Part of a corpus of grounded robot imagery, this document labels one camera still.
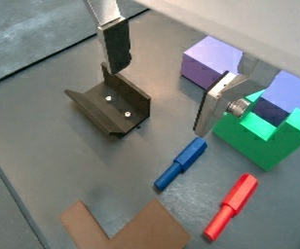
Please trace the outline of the gripper 2 metal right finger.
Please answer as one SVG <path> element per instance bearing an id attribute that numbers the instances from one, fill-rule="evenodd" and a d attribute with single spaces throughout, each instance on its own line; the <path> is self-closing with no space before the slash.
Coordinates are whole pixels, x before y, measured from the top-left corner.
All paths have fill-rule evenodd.
<path id="1" fill-rule="evenodd" d="M 244 56 L 239 63 L 239 74 L 225 72 L 205 92 L 194 122 L 194 133 L 204 137 L 213 129 L 224 112 L 241 117 L 249 107 L 244 97 L 265 89 L 280 69 L 253 56 Z"/>

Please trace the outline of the gripper 2 metal left finger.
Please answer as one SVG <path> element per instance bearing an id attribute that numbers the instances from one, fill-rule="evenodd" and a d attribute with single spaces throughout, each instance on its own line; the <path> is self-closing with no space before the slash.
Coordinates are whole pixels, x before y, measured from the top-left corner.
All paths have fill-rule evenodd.
<path id="1" fill-rule="evenodd" d="M 128 19 L 122 16 L 117 0 L 82 1 L 98 26 L 108 70 L 118 74 L 132 61 Z"/>

